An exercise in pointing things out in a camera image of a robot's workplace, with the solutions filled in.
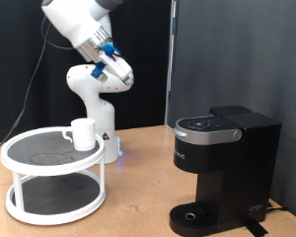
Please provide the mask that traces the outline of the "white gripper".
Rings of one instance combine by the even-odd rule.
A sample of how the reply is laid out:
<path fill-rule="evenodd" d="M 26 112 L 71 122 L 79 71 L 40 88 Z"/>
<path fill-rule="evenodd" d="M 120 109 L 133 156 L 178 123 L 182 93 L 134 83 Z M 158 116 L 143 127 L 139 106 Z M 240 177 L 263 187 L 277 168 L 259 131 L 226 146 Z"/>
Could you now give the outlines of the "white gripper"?
<path fill-rule="evenodd" d="M 100 54 L 101 61 L 106 65 L 106 70 L 119 78 L 126 86 L 132 86 L 134 78 L 132 68 L 121 57 L 108 57 L 104 52 Z"/>

